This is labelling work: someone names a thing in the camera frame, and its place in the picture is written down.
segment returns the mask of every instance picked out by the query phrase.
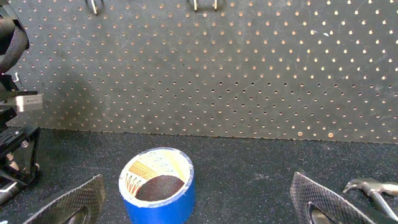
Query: black table surface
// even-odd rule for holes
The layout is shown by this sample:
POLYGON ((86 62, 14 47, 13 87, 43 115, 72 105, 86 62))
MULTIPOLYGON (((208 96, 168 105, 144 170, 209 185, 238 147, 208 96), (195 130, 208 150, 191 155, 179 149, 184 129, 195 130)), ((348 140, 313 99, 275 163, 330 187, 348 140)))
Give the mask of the black table surface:
MULTIPOLYGON (((161 146, 185 152, 194 163, 196 205, 188 223, 297 223, 289 194, 297 171, 339 194, 354 178, 398 179, 398 148, 392 144, 43 129, 37 155, 42 177, 0 207, 0 220, 103 174, 106 200, 98 223, 129 223, 120 172, 136 154, 161 146)), ((372 206, 360 190, 346 196, 372 206)), ((398 197, 384 198, 398 212, 398 197)))

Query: blue tape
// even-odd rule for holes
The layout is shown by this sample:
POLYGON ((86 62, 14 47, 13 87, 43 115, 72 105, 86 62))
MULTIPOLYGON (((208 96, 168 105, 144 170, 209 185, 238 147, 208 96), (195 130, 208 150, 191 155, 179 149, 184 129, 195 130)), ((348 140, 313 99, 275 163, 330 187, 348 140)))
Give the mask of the blue tape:
POLYGON ((127 214, 129 214, 130 220, 134 224, 155 224, 155 223, 173 223, 179 224, 184 223, 188 220, 189 216, 191 215, 193 208, 195 206, 195 180, 194 180, 194 171, 193 171, 193 164, 189 157, 177 150, 167 147, 149 149, 148 151, 140 153, 138 156, 143 155, 148 152, 155 152, 159 149, 166 149, 166 150, 173 150, 178 151, 185 159, 187 164, 189 164, 189 179, 186 181, 182 190, 177 194, 171 196, 170 198, 157 202, 147 202, 144 206, 137 202, 137 199, 131 200, 131 196, 127 197, 126 194, 123 194, 122 188, 125 187, 123 178, 124 171, 128 170, 131 162, 134 160, 132 159, 126 167, 123 169, 121 173, 121 178, 119 180, 119 189, 123 196, 123 201, 127 210, 127 214))

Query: blue tape roll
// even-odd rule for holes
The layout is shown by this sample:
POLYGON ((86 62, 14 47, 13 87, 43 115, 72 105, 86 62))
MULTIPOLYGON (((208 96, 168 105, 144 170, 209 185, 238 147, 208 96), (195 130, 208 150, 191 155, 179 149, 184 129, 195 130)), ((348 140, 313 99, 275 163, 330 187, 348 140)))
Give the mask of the blue tape roll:
POLYGON ((188 220, 195 205, 192 161, 178 149, 149 149, 126 164, 119 178, 119 190, 132 223, 183 223, 188 220), (183 185, 163 200, 149 202, 136 198, 146 182, 160 175, 178 177, 183 185))

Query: claw hammer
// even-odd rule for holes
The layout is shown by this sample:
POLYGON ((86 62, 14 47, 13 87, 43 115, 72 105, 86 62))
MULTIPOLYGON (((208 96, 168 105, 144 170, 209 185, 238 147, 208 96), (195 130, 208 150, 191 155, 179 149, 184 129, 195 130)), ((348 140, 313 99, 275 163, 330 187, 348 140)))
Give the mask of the claw hammer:
POLYGON ((371 197, 374 200, 380 211, 384 212, 390 218, 398 221, 397 215, 392 211, 390 206, 388 206, 387 202, 381 197, 380 194, 384 192, 389 195, 398 195, 397 182, 380 183, 372 178, 353 179, 348 182, 343 193, 347 193, 347 191, 351 189, 362 189, 368 197, 371 197))

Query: pegboard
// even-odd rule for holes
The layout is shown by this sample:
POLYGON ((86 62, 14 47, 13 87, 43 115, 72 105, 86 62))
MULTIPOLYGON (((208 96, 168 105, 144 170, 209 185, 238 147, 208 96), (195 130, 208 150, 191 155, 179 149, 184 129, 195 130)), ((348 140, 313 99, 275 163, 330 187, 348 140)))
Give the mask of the pegboard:
POLYGON ((397 143, 398 2, 21 0, 11 125, 397 143))

